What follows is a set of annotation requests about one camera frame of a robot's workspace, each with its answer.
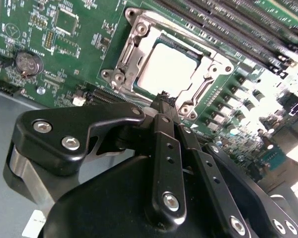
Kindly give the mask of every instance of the black metal bracket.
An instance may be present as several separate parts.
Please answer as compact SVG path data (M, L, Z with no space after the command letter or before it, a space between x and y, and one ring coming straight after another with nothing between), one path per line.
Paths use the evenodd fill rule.
M102 104L32 111L18 118L12 137L11 150L14 153L9 154L13 160L8 158L7 165L25 181L29 189L26 192L35 201L38 198L35 186L30 184L31 175L36 176L35 181L41 184L44 191L49 195L54 194L52 197L57 201L56 208L52 209L53 215L48 217L48 221L50 219L52 222L47 223L47 230L52 231L49 225L54 226L54 222L59 220L55 220L55 214L62 212L67 217L76 210L73 206L78 206L79 212L84 209L84 214L97 219L102 214L97 214L98 208L88 194L95 194L99 200L99 196L106 196L109 190L110 194L118 192L120 188L115 187L115 184L110 184L110 187L104 184L110 180L110 175L124 174L124 178L130 179L131 175L124 172L128 170L146 182L141 185L132 183L137 184L138 188L130 188L127 181L120 182L124 186L120 192L124 199L128 197L128 191L133 191L135 196L143 199L139 193L146 191L145 201L137 201L137 208L130 207L137 210L136 219L146 217L150 225L146 224L142 228L148 231L151 229L148 227L153 227L151 234L159 231L162 232L159 233L161 237L183 237L177 235L180 231L183 234L183 228L190 227L187 232L193 228L199 231L199 222L195 221L197 218L193 221L192 213L187 212L190 207L188 204L194 198L191 194L194 190L196 197L202 198L200 205L203 210L199 216L208 216L208 229L212 231L212 237L298 238L298 225L255 182L241 173L221 148L211 143L201 149L194 133L180 124L176 109L168 103L166 95L158 95L151 109L151 116L146 116L130 103ZM135 164L129 160L119 168L106 172L100 180L95 177L93 181L77 184L75 188L71 183L68 189L62 188L61 193L49 193L49 181L52 181L49 179L53 178L52 183L57 184L67 184L71 178L74 180L91 151L105 153L127 148L135 150L137 156L133 159L135 163L141 164L140 169L147 166L143 175L136 172ZM31 166L20 167L18 161ZM33 169L39 173L18 173L18 168ZM183 168L192 170L193 185L184 179ZM87 198L81 198L80 192ZM100 206L104 201L106 199L101 199ZM71 213L71 216L76 218L77 214ZM104 221L95 222L110 223L110 219L106 217ZM60 222L69 234L75 229L64 220ZM131 223L124 222L127 226L133 226Z
M218 169L213 157L202 152L195 135L184 125L178 125L177 131L181 138L182 156L186 165L190 166L199 179L199 191L207 194L210 206L214 210L214 220L219 226L219 237L247 237L250 231Z
M237 205L260 237L298 237L298 225L221 148L209 143L202 149L214 158Z
M144 120L142 110L131 103L30 111L17 119L12 142L24 157L55 175L68 176L79 170L90 138L100 146L114 127Z

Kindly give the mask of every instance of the screw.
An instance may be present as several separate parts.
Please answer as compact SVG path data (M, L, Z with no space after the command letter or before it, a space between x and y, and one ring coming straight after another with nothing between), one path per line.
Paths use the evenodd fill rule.
M275 227L277 228L277 230L279 230L279 232L281 234L283 234L283 235L286 234L285 228L283 227L283 225L279 221L273 219L273 222L274 222Z
M36 89L36 93L39 95L43 95L43 94L45 94L45 92L46 92L46 89L43 87L37 87L37 89Z
M298 231L296 230L296 228L289 222L289 221L285 221L287 227L289 228L289 230L294 234L294 235L298 235Z
M244 236L246 234L246 229L245 229L243 223L240 222L240 220L238 218L236 218L235 216L230 217L230 224L232 225L234 230L236 230L237 233L239 233L241 236Z
M170 122L169 119L168 119L168 118L165 118L165 117L162 117L162 120L163 120L164 122Z
M211 145L211 149L212 149L215 153L220 152L219 149L218 149L216 146L214 146L214 145Z
M52 130L52 126L46 121L37 121L33 124L33 128L39 133L48 133Z
M191 133L191 130L189 128L187 128L186 126L183 128L185 130L186 133Z
M163 196L163 202L172 212L176 212L177 210L179 210L178 199L171 193L166 193Z
M138 32L139 35L141 36L144 36L147 31L148 31L148 28L146 25L144 25L143 23L139 23L137 26L136 26L136 31Z
M66 136L62 139L62 145L68 150L77 150L79 148L79 141L72 136Z
M139 112L139 110L137 108L133 108L133 113L136 115L140 115L141 112Z
M125 79L125 76L122 73L116 73L115 80L118 82L123 81Z

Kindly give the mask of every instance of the silver metal part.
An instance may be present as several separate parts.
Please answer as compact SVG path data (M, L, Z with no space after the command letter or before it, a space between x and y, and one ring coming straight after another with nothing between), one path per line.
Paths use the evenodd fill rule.
M230 223L231 223L232 227L234 228L234 230L237 231L237 233L239 233L241 236L246 235L246 229L245 229L243 223L240 222L240 220L237 219L235 216L230 217Z
M294 234L294 235L298 235L298 231L296 230L296 228L293 226L293 224L291 224L289 221L285 221L287 227L289 228L289 230Z
M178 199L172 195L171 193L166 193L163 195L163 202L172 212L176 212L179 210L179 202Z
M66 136L62 139L62 145L64 148L68 150L77 150L80 146L79 141L72 137L72 136Z
M43 88L43 87L38 87L36 89L36 93L39 94L39 95L43 95L43 94L45 94L45 92L46 92L46 89Z
M46 121L37 121L33 124L33 129L39 133L48 133L52 130L52 126Z
M101 73L102 78L109 82L115 92L120 95L133 101L137 100L144 105L149 105L152 100L136 93L134 83L137 78L144 75L143 72L155 49L157 39L164 37L182 45L200 55L202 59L199 66L190 73L191 78L188 79L191 85L188 88L181 89L182 91L179 93L175 104L182 118L196 120L198 115L195 112L195 107L220 75L229 75L233 72L234 66L231 61L219 54L219 50L210 46L202 38L156 12L128 8L125 11L125 17L132 25L131 32L116 67L103 70ZM191 41L191 45L196 45L208 51L210 55L205 56L201 51L180 40L181 37Z
M69 177L54 176L20 155L16 147L13 148L9 166L15 175L22 178L45 216L61 196L79 185L78 174Z
M187 133L189 133L189 134L191 133L190 128L184 127L183 129L185 130L185 132L187 132Z
M148 28L145 24L143 23L138 23L136 27L136 31L140 36L144 36L148 32Z
M133 108L133 113L136 115L140 115L141 112L139 112L139 110L137 108Z
M223 142L220 136L217 136L214 138L213 142L217 145L217 146L222 146Z
M281 234L283 234L283 235L286 234L286 230L285 230L284 226L279 221L277 221L276 219L273 219L273 222L274 222L276 229L279 230L279 232Z
M211 149L212 149L215 153L220 152L219 149L218 149L216 146L214 146L214 145L211 146Z
M162 120L163 120L164 122L170 122L170 120L169 120L168 118L165 118L165 117L162 117Z

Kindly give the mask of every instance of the robotic arm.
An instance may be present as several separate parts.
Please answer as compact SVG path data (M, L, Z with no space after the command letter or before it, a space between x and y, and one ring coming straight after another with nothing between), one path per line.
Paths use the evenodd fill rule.
M47 216L42 238L298 238L298 225L225 152L200 146L173 100L22 114L4 177ZM135 155L79 184L84 160Z

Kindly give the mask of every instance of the capacitor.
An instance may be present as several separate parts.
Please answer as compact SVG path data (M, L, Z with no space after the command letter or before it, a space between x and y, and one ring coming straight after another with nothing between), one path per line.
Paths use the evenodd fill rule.
M254 104L252 104L252 103L248 103L247 105L246 105L246 108L249 110L249 112L253 112L254 110L255 110L255 105Z
M265 96L264 96L264 94L262 94L262 93L258 93L258 94L255 95L255 98L256 98L259 102L261 102L262 100L265 99Z
M239 130L233 124L230 124L227 127L227 130L230 132L231 135L237 135L239 133Z
M249 120L246 116L244 116L244 114L239 114L236 118L242 125L247 125L249 123Z
M29 77L41 73L44 64L38 55L32 52L20 51L16 54L15 67L23 77Z
M263 121L262 123L263 123L265 129L267 130L268 134L273 134L275 132L275 129L272 127L272 125L269 121Z
M222 139L220 136L217 136L214 138L213 142L217 145L217 146L222 146L223 143L222 143Z
M243 162L243 161L245 160L245 157L244 157L243 155L239 155L239 156L237 157L237 160L238 160L239 162Z
M272 128L275 129L275 130L276 130L279 126L280 126L279 121L275 121L275 122L272 123Z
M268 150L271 150L274 148L274 144L271 142L270 139L268 139L268 137L263 136L262 141L264 142L264 145Z

